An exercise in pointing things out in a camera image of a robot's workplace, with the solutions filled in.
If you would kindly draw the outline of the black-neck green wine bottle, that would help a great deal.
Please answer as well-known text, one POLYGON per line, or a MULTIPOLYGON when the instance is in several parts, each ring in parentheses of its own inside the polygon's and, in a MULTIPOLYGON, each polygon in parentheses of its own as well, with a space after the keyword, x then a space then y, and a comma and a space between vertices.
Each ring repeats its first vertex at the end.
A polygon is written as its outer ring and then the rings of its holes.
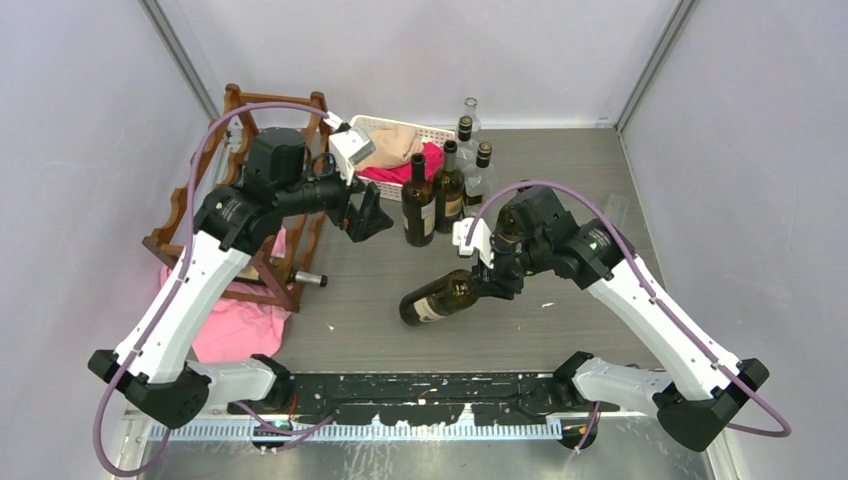
POLYGON ((480 298, 479 281, 469 270, 453 270, 405 295, 398 306, 401 319, 417 327, 470 308, 480 298))

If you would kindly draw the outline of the silver-neck dark wine bottle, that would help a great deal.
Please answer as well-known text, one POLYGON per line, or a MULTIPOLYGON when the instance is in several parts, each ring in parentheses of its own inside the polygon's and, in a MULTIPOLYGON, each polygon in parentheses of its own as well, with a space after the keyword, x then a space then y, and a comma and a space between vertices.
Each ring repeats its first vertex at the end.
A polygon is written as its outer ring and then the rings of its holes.
MULTIPOLYGON (((258 270, 253 266, 245 267, 239 274, 239 278, 248 283, 254 284, 262 284, 263 280, 261 279, 258 270)), ((297 269, 293 269, 286 280, 287 284, 303 284, 303 285, 313 285, 318 286, 320 288, 324 288, 328 284, 328 276, 327 275, 319 275, 306 271, 299 271, 297 269)))

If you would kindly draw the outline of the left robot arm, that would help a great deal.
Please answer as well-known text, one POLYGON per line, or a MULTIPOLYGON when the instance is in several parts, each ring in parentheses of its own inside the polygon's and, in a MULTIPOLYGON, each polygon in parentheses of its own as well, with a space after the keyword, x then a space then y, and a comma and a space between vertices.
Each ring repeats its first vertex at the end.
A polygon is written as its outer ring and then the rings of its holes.
POLYGON ((215 364, 188 357, 215 303, 286 218, 324 213, 354 242, 392 226, 378 188, 356 176, 356 165, 375 150, 363 130, 343 126, 326 151, 309 156, 307 149, 289 128, 253 138, 238 179, 204 199, 192 238, 136 329, 116 349, 90 358, 96 376, 165 427, 181 428, 208 407, 237 401, 269 413, 290 403, 290 372, 268 356, 215 364))

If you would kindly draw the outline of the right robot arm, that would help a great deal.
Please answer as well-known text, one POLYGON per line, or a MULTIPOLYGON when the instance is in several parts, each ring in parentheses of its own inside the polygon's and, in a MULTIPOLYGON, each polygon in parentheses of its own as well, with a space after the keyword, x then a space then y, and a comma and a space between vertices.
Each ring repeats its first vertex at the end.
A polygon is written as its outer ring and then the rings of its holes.
POLYGON ((662 289, 607 220, 579 224, 547 182, 509 189, 494 226, 456 222, 452 240, 486 296, 511 299, 527 277, 552 272, 617 315, 661 363, 658 371, 616 365, 588 352, 553 374, 558 403, 577 411, 607 403, 655 418, 681 446, 704 451, 768 379, 765 365, 713 341, 662 289))

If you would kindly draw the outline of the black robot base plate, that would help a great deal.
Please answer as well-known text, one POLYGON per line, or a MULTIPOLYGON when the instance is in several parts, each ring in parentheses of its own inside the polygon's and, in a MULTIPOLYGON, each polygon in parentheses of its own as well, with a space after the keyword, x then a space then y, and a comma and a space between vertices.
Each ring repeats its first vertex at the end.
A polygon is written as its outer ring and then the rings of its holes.
POLYGON ((590 412, 550 373, 297 373, 282 396, 249 401, 264 418, 338 425, 453 425, 469 411, 475 426, 540 425, 554 415, 590 412))

